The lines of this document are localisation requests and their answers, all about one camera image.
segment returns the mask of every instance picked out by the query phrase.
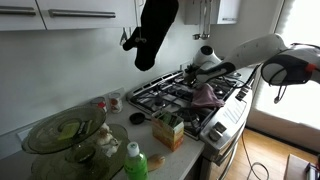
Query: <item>white wall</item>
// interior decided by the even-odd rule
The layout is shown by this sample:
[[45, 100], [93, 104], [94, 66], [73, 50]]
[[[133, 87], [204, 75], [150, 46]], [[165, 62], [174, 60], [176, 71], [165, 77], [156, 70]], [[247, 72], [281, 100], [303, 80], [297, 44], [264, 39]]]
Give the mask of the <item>white wall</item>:
[[184, 3], [148, 72], [136, 50], [119, 45], [121, 29], [0, 33], [0, 135], [120, 87], [130, 90], [190, 61], [204, 41], [184, 26]]
[[213, 25], [209, 44], [218, 56], [226, 56], [239, 44], [274, 32], [283, 0], [241, 0], [234, 25]]

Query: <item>gas stove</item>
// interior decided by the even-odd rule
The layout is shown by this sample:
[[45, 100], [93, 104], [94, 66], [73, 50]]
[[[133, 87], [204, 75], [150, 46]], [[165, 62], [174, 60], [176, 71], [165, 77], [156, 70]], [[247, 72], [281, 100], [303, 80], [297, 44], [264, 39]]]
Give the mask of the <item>gas stove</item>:
[[[221, 78], [207, 83], [213, 88], [217, 99], [223, 101], [229, 98], [237, 85], [236, 81], [226, 82]], [[184, 81], [183, 72], [176, 71], [131, 91], [127, 99], [130, 104], [150, 115], [162, 109], [177, 114], [184, 119], [185, 134], [198, 140], [201, 130], [220, 108], [192, 108], [194, 91], [195, 88]]]

